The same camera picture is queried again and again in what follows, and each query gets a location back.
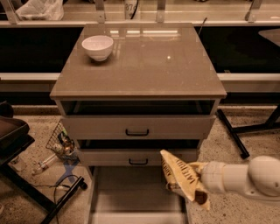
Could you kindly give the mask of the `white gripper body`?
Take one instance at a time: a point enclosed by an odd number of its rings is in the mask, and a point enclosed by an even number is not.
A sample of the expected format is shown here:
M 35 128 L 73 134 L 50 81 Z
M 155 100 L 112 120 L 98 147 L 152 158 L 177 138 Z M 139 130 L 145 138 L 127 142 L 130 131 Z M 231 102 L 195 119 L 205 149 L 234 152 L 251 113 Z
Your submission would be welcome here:
M 223 170 L 225 163 L 212 161 L 202 169 L 201 182 L 210 193 L 225 193 Z

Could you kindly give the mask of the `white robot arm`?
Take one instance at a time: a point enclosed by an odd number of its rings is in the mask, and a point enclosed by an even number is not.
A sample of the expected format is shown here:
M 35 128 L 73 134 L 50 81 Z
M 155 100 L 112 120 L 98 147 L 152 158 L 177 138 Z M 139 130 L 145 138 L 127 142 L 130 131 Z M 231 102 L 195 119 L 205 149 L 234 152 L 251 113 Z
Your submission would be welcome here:
M 201 182 L 210 193 L 237 193 L 280 205 L 280 160 L 275 157 L 254 157 L 247 164 L 209 162 L 202 169 Z

